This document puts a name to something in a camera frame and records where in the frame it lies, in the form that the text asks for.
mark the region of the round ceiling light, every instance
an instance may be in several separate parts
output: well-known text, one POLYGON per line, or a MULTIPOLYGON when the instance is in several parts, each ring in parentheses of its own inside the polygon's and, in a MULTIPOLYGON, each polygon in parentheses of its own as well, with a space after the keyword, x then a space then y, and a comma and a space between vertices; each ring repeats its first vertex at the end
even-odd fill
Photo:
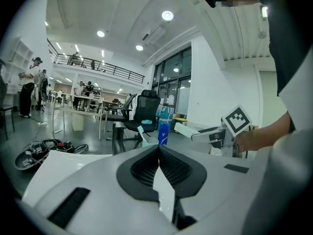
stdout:
POLYGON ((99 31, 97 32, 97 35, 98 35, 99 37, 104 37, 104 32, 101 31, 101 30, 99 30, 99 31))
POLYGON ((137 45, 137 46, 136 46, 136 49, 139 50, 139 51, 142 51, 142 50, 143 50, 143 47, 142 47, 141 45, 137 45))
POLYGON ((167 10, 162 13, 162 17, 165 21, 170 21, 174 18, 174 14, 167 10))

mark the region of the black pants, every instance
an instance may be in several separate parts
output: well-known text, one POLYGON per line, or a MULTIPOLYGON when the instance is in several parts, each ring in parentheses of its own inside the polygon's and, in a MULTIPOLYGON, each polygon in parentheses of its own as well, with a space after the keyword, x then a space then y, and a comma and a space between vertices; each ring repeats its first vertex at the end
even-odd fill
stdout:
POLYGON ((74 109, 77 109, 79 99, 80 99, 79 97, 75 97, 75 98, 74 98, 74 101, 73 101, 74 109))
POLYGON ((37 104, 37 110, 41 109, 41 91, 38 91, 38 104, 37 104))
POLYGON ((27 116, 30 113, 31 107, 31 93, 35 88, 34 83, 28 83, 23 85, 21 94, 20 94, 20 114, 27 116))

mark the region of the chair headrest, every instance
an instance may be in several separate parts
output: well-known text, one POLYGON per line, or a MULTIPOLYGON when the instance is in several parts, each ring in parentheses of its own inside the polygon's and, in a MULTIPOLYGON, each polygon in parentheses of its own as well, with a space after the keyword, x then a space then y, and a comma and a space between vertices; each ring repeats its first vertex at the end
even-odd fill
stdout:
POLYGON ((143 90, 141 95, 147 96, 147 97, 157 97, 157 92, 156 91, 150 91, 150 90, 143 90))

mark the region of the chair seat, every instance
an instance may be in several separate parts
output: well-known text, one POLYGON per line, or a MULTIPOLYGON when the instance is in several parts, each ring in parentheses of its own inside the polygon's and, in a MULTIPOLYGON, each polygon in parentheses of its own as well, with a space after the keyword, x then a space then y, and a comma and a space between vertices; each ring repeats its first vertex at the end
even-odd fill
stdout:
POLYGON ((156 124, 142 124, 135 120, 130 120, 124 123, 127 129, 138 132, 138 127, 142 126, 144 133, 154 132, 156 130, 156 124))
MULTIPOLYGON (((102 120, 106 120, 106 114, 104 113, 102 115, 102 120)), ((108 114, 108 121, 118 121, 118 122, 124 122, 126 121, 126 118, 122 115, 113 115, 113 114, 108 114)))
POLYGON ((13 105, 3 104, 3 106, 0 108, 0 111, 6 112, 13 108, 13 105))

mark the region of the blue bottle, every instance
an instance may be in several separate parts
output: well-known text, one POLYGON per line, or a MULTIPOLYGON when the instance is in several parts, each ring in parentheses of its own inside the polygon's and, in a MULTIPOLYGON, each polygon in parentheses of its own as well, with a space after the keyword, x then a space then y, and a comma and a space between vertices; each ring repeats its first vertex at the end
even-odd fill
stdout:
POLYGON ((162 123, 158 132, 158 144, 167 144, 168 133, 170 131, 170 125, 168 123, 162 123))

